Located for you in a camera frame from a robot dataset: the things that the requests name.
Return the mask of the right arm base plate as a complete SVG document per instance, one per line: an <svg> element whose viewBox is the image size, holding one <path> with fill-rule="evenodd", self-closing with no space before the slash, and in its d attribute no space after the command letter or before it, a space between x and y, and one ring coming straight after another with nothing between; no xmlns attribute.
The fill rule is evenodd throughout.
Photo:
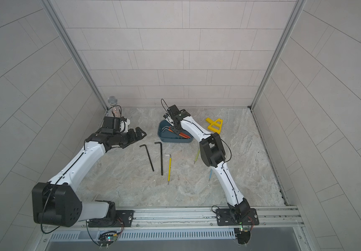
<svg viewBox="0 0 361 251"><path fill-rule="evenodd" d="M258 214L251 208L245 215L237 214L233 209L216 209L217 224L219 226L256 226L259 225Z"/></svg>

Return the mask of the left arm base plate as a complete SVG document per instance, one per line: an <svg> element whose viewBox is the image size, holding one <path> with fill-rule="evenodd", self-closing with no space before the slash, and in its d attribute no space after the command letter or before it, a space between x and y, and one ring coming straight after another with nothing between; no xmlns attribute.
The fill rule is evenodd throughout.
<svg viewBox="0 0 361 251"><path fill-rule="evenodd" d="M116 210L114 214L108 215L102 219L91 219L88 221L89 228L119 228L131 227L134 216L134 210Z"/></svg>

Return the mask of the red handled hex key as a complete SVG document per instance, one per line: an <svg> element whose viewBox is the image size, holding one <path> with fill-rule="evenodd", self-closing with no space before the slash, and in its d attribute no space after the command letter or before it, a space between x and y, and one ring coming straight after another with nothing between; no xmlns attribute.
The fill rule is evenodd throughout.
<svg viewBox="0 0 361 251"><path fill-rule="evenodd" d="M180 131L178 131L178 130L172 129L172 127L169 127L169 126L163 127L162 132L163 132L163 131L169 131L169 132L171 132L172 134L175 134L175 135L177 135L177 136L180 136L180 137L182 137L182 138L184 138L184 139L190 139L190 138L191 138L190 136L186 135L185 133L182 133L182 132L180 132Z"/></svg>

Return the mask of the yellow handled hex key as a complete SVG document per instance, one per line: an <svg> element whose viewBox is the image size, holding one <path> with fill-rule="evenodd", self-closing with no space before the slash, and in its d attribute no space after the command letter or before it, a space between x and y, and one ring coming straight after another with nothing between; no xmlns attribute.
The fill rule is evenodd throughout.
<svg viewBox="0 0 361 251"><path fill-rule="evenodd" d="M165 154L165 156L169 158L169 172L168 172L168 185L169 185L171 180L172 156L171 154Z"/></svg>

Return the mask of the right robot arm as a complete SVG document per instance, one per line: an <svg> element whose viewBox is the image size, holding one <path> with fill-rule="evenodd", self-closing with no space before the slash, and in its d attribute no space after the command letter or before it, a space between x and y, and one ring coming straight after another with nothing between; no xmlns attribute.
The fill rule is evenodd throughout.
<svg viewBox="0 0 361 251"><path fill-rule="evenodd" d="M230 215L237 224L248 216L251 207L238 189L227 166L226 151L218 133L212 133L200 126L186 110L173 105L166 110L164 118L175 127L176 132L186 131L199 142L200 157L220 181L230 208Z"/></svg>

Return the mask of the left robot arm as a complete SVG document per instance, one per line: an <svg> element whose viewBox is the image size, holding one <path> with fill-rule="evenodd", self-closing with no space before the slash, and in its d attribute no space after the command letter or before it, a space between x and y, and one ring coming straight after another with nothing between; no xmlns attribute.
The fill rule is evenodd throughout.
<svg viewBox="0 0 361 251"><path fill-rule="evenodd" d="M71 227L79 221L90 220L95 228L118 224L114 202L82 202L76 191L85 175L105 153L114 148L124 149L146 135L140 128L91 134L79 153L57 175L46 183L37 183L32 189L34 222Z"/></svg>

